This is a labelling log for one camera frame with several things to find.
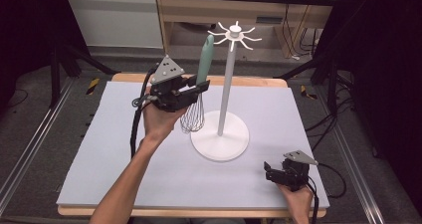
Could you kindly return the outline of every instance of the human hand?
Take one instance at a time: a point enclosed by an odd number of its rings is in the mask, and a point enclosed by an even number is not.
[[[277,184],[288,201],[289,212],[291,213],[295,223],[309,223],[311,203],[313,201],[313,193],[306,186],[301,187],[296,192],[285,185]]]
[[[148,94],[149,90],[150,87],[146,89],[145,93]],[[177,112],[165,112],[153,104],[145,104],[143,109],[145,138],[158,142],[158,144],[162,143],[174,129],[174,124],[186,111],[187,108]]]

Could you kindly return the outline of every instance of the wire whisk head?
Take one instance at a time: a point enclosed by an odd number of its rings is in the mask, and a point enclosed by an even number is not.
[[[198,96],[198,101],[188,108],[187,112],[180,118],[180,126],[184,133],[196,132],[204,126],[204,106],[202,94]]]

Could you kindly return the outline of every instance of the yellow marker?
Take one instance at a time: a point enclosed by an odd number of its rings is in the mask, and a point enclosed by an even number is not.
[[[87,89],[87,93],[86,95],[92,95],[94,92],[94,89],[96,88],[97,84],[99,83],[100,78],[94,78],[91,83],[90,86]]]

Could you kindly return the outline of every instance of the human arm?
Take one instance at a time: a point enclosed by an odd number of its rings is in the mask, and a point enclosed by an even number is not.
[[[277,186],[282,191],[288,202],[289,212],[291,213],[295,223],[310,223],[309,215],[311,203],[314,197],[313,193],[306,186],[303,186],[295,192],[292,192],[290,188],[285,185],[277,184]]]
[[[127,222],[150,158],[185,112],[186,109],[178,112],[164,112],[153,105],[144,108],[145,137],[130,163],[96,208],[90,223]]]

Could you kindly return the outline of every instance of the wooden table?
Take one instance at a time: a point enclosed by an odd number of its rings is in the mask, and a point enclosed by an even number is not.
[[[114,75],[113,82],[143,82],[145,74],[125,74],[120,73]],[[224,77],[208,76],[211,86],[222,86]],[[287,83],[280,79],[265,79],[252,77],[233,77],[233,86],[249,86],[249,87],[281,87],[286,88]],[[84,206],[64,206],[59,205],[59,213],[66,216],[90,216],[93,214],[94,207]],[[323,217],[326,214],[325,208],[320,208],[317,217]],[[240,218],[280,218],[290,217],[287,209],[281,210],[245,210],[245,209],[171,209],[171,208],[135,208],[132,210],[132,216],[159,216],[159,217],[240,217]]]

